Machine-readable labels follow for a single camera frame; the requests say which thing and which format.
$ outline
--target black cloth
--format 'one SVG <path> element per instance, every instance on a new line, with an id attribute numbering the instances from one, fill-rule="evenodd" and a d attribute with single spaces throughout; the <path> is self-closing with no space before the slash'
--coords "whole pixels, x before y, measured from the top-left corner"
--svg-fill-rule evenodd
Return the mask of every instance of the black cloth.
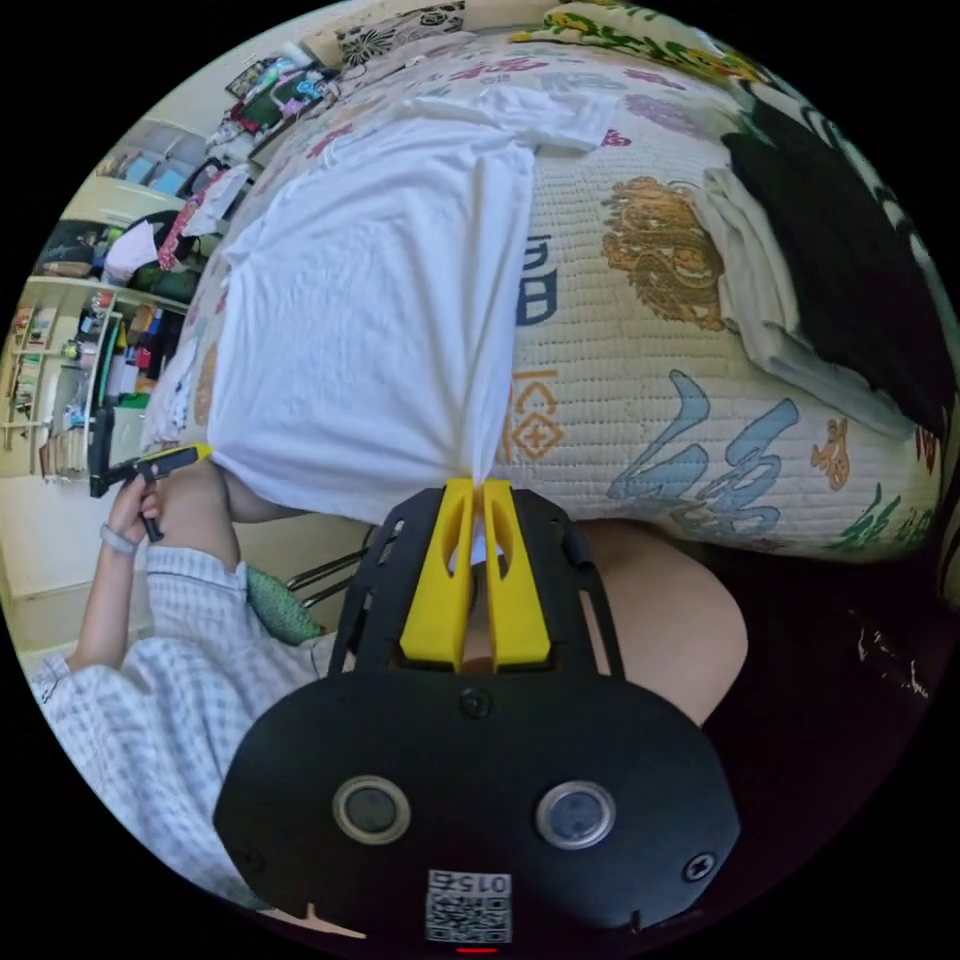
<path id="1" fill-rule="evenodd" d="M 145 217 L 141 217 L 139 220 L 134 220 L 123 232 L 124 234 L 130 233 L 131 230 L 139 227 L 141 223 L 149 223 L 150 226 L 154 228 L 153 240 L 159 250 L 170 235 L 170 231 L 173 229 L 173 225 L 176 223 L 178 216 L 180 216 L 179 210 L 161 210 L 158 213 L 151 213 Z M 189 256 L 190 251 L 193 250 L 196 242 L 196 238 L 184 237 L 181 234 L 181 236 L 177 238 L 177 247 L 173 253 L 174 257 L 180 261 L 185 260 L 187 256 Z"/>
<path id="2" fill-rule="evenodd" d="M 956 381 L 909 242 L 840 151 L 762 101 L 751 119 L 770 143 L 745 133 L 723 142 L 783 252 L 801 331 L 817 356 L 856 371 L 943 439 Z"/>
<path id="3" fill-rule="evenodd" d="M 44 263 L 93 263 L 94 248 L 86 243 L 61 244 L 47 251 Z"/>

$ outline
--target person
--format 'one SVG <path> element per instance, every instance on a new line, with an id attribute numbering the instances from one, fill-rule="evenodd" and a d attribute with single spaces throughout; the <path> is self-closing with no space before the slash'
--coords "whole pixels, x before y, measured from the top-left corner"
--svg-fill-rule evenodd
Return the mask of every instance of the person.
<path id="1" fill-rule="evenodd" d="M 268 905 L 223 849 L 213 810 L 244 735 L 285 695 L 325 675 L 333 636 L 291 647 L 266 632 L 247 602 L 234 523 L 294 514 L 209 460 L 155 483 L 133 480 L 105 525 L 76 649 L 49 659 L 31 679 L 68 757 L 145 847 L 197 886 L 264 911 Z M 128 649 L 141 517 L 157 520 L 163 540 L 146 557 L 152 636 Z M 702 724 L 746 656 L 733 597 L 706 567 L 638 524 L 597 521 L 582 529 L 627 679 Z M 473 672 L 489 669 L 484 606 L 477 604 L 468 628 L 465 669 Z M 599 651 L 589 611 L 588 620 Z M 349 933 L 322 920 L 308 925 Z"/>

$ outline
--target green cushion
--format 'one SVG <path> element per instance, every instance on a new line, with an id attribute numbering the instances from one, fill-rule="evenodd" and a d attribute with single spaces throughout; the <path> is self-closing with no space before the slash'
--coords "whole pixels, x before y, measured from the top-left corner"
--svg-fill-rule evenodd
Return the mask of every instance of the green cushion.
<path id="1" fill-rule="evenodd" d="M 247 600 L 267 633 L 280 643 L 298 647 L 326 631 L 276 577 L 247 567 Z"/>

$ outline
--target sticker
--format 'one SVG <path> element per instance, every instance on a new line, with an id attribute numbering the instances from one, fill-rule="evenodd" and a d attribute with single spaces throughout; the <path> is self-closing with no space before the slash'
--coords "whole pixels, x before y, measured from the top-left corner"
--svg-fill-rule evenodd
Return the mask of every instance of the sticker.
<path id="1" fill-rule="evenodd" d="M 508 873 L 431 870 L 427 882 L 427 940 L 433 943 L 510 943 Z"/>

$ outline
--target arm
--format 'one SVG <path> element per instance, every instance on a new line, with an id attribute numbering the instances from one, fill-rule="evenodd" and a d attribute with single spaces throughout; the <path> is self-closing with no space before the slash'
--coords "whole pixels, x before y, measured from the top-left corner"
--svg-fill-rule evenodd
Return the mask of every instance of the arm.
<path id="1" fill-rule="evenodd" d="M 136 546 L 146 536 L 142 517 L 156 519 L 160 509 L 154 484 L 136 477 L 117 494 L 107 526 L 134 549 L 124 553 L 104 543 L 80 625 L 77 649 L 67 659 L 72 670 L 104 666 L 119 670 L 127 652 L 130 599 Z"/>
<path id="2" fill-rule="evenodd" d="M 101 664 L 118 670 L 127 650 L 133 556 L 108 544 L 100 548 L 97 571 L 80 626 L 80 642 L 67 659 L 71 670 Z"/>
<path id="3" fill-rule="evenodd" d="M 302 517 L 306 510 L 294 510 L 281 507 L 258 497 L 242 480 L 239 480 L 223 467 L 216 467 L 227 488 L 227 500 L 230 505 L 230 519 L 234 523 L 266 523 L 268 520 L 283 520 L 288 517 Z"/>

